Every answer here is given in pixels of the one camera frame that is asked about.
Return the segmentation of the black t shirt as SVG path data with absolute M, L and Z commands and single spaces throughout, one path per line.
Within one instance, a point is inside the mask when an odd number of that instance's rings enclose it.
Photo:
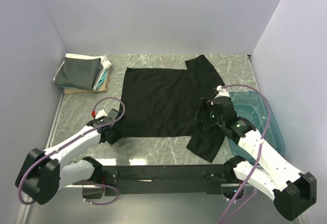
M 186 69 L 127 68 L 121 101 L 125 114 L 120 128 L 126 137 L 181 137 L 187 149 L 212 162 L 224 141 L 215 125 L 195 121 L 201 98 L 212 100 L 224 81 L 204 56 L 185 61 Z

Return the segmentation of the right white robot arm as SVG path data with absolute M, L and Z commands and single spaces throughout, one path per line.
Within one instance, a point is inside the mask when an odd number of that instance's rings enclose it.
M 289 221 L 316 203 L 315 176 L 287 162 L 249 120 L 237 115 L 230 97 L 200 99 L 195 118 L 219 128 L 236 145 L 259 159 L 260 169 L 254 169 L 246 159 L 235 156 L 233 164 L 224 170 L 227 181 L 247 181 L 268 196 L 279 214 Z

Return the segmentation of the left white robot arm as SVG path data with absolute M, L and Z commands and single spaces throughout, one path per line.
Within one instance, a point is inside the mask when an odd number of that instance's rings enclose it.
M 15 181 L 19 201 L 24 205 L 43 205 L 60 189 L 78 182 L 108 188 L 102 176 L 101 163 L 89 156 L 75 163 L 73 159 L 89 148 L 106 142 L 107 134 L 123 116 L 123 112 L 112 109 L 109 114 L 89 121 L 80 131 L 58 145 L 43 151 L 37 148 L 31 150 Z

